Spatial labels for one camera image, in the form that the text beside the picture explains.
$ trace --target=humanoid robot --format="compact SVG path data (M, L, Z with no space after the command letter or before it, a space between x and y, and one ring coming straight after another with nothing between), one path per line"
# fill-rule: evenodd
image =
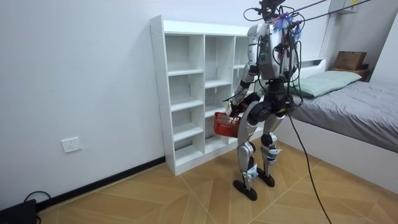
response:
M244 113L238 129L238 162L243 181L235 180L234 187L251 200L257 200L257 193L252 181L257 176L268 186L274 187L272 166L280 149L275 148L277 138L273 132L285 118L285 114L294 108L294 102L284 84L290 82L298 70L299 55L294 33L291 29L276 30L270 24L276 7L284 0L260 2L265 23L252 26L248 31L249 62L244 68L244 76L227 105L226 112L230 117ZM250 85L256 78L266 81L267 87L246 96ZM256 148L249 140L259 123L264 122L264 133L261 136L261 154L264 170L257 167L253 154Z

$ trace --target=white cabinet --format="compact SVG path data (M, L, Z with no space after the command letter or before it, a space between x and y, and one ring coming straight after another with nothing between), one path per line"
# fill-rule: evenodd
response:
M214 133L214 113L224 112L243 75L248 27L158 16L150 31L166 163L178 175L236 148L236 139Z

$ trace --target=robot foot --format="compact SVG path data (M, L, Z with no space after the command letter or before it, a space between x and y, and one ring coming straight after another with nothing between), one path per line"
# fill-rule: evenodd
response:
M257 200L257 192L254 189L248 190L245 184L239 180L234 180L233 185L236 188L236 190L246 195L246 197L248 197L250 200L252 201Z
M266 173L260 168L257 168L257 173L259 174L259 178L263 180L268 187L275 187L275 180L271 175L267 177Z

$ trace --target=floor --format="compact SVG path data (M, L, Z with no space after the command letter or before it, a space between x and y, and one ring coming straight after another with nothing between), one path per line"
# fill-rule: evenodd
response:
M254 141L259 149L258 140ZM279 144L274 188L254 181L252 202L232 186L236 151L182 175L165 164L40 214L43 224L327 223L309 182L302 151ZM261 162L259 150L256 161ZM321 200L334 224L398 223L398 195L317 158L310 158Z

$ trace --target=black baseboard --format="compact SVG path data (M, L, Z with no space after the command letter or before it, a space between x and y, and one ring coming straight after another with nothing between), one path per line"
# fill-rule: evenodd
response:
M129 176L134 175L134 174L136 174L138 172L141 172L141 171L144 171L144 170L149 169L151 167L154 167L156 165L159 165L159 164L161 164L161 163L163 163L165 161L166 161L166 159L163 156L163 157L160 157L158 159L154 159L153 161L146 162L146 163L141 164L139 166L133 167L131 169L125 170L125 171L120 172L118 174L115 174L115 175L112 175L110 177L104 178L102 180L93 182L93 183L88 184L86 186L79 187L78 189L71 190L69 192L66 192L64 194L55 196L55 197L50 198L48 200L44 200L44 201L39 202L37 204L37 212L45 210L46 208L49 208L49 207L51 207L53 205L59 204L59 203L64 202L66 200L70 200L70 199L72 199L74 197L77 197L79 195L91 192L92 190L101 188L101 187L106 186L108 184L112 184L115 181L118 181L118 180L124 179L126 177L129 177Z

